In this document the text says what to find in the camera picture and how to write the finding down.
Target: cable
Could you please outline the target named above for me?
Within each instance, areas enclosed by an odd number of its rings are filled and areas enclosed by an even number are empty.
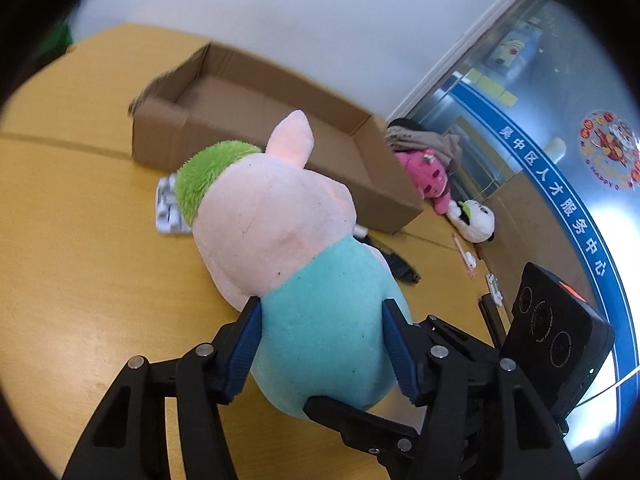
[[[401,256],[393,252],[391,248],[389,248],[382,242],[371,237],[371,235],[365,236],[364,238],[359,240],[359,242],[377,249],[380,254],[382,254],[382,257],[385,259],[386,264],[389,266],[391,274],[397,280],[413,285],[420,282],[420,274],[418,274],[411,265],[409,265],[404,259],[402,259]]]
[[[633,370],[631,370],[626,376],[624,376],[624,378],[620,379],[617,383],[612,384],[611,386],[608,386],[607,388],[602,390],[600,393],[597,393],[594,396],[589,397],[587,400],[583,400],[580,404],[577,404],[575,408],[580,408],[580,406],[583,406],[590,400],[593,400],[596,397],[601,396],[603,393],[608,392],[610,389],[619,387],[621,384],[627,382],[631,377],[633,377],[638,372],[640,372],[640,365],[634,368]]]
[[[498,175],[494,176],[494,179],[489,182],[489,184],[487,185],[487,187],[485,187],[480,193],[478,193],[475,197],[473,197],[471,200],[475,200],[476,198],[478,198],[480,195],[482,195],[482,193],[484,193],[487,189],[489,189],[494,182],[496,182],[498,180],[498,176],[500,176],[500,174],[502,173],[502,170],[504,169],[504,167],[509,163],[509,161],[511,160],[511,158],[513,157],[513,155],[509,155],[507,160],[504,161],[504,164],[501,165],[500,169],[497,171]]]

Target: pig plush toy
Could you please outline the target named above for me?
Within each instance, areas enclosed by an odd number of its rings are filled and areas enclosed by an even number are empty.
[[[439,215],[449,209],[451,192],[444,165],[431,150],[398,152],[396,157],[422,198],[431,198]]]
[[[297,110],[266,152],[237,140],[206,148],[178,172],[176,196],[218,290],[236,309],[262,303],[252,375],[267,399],[306,418],[311,396],[366,410],[396,384],[382,302],[409,309],[380,253],[353,238],[351,195],[305,164],[313,149]]]

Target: green fuzzy hair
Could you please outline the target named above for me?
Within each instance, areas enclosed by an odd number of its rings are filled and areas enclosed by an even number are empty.
[[[465,212],[467,218],[471,218],[471,208],[465,202],[458,202],[460,209]]]
[[[260,148],[241,140],[223,140],[182,165],[175,180],[175,197],[187,224],[193,225],[209,186],[226,168],[252,153],[260,153]]]

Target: yellow sticky note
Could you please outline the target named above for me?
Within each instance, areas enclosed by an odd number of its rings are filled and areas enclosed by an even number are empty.
[[[476,70],[475,68],[472,68],[471,70],[469,70],[469,72],[467,72],[465,75],[465,78],[469,79],[469,81],[472,83],[477,83],[478,79],[480,79],[481,77],[482,77],[482,72],[480,72],[479,70]]]
[[[505,90],[504,93],[498,99],[498,101],[500,101],[507,108],[510,108],[518,102],[518,98],[508,90]]]
[[[487,76],[483,75],[479,80],[478,80],[478,88],[481,89],[485,94],[487,94],[490,97],[493,97],[494,99],[497,99],[498,96],[504,92],[504,86],[502,85],[498,85],[497,82],[495,82],[492,79],[489,79]]]

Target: blue gripper pad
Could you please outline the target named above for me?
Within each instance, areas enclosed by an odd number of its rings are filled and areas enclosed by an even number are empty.
[[[382,331],[386,352],[389,354],[402,394],[415,404],[420,394],[418,366],[409,348],[409,342],[404,338],[403,332],[407,332],[407,328],[415,327],[406,322],[396,302],[383,301]]]
[[[258,298],[250,300],[234,323],[234,329],[239,330],[239,333],[231,336],[236,343],[226,360],[226,381],[223,389],[229,402],[242,391],[262,338],[262,304]]]

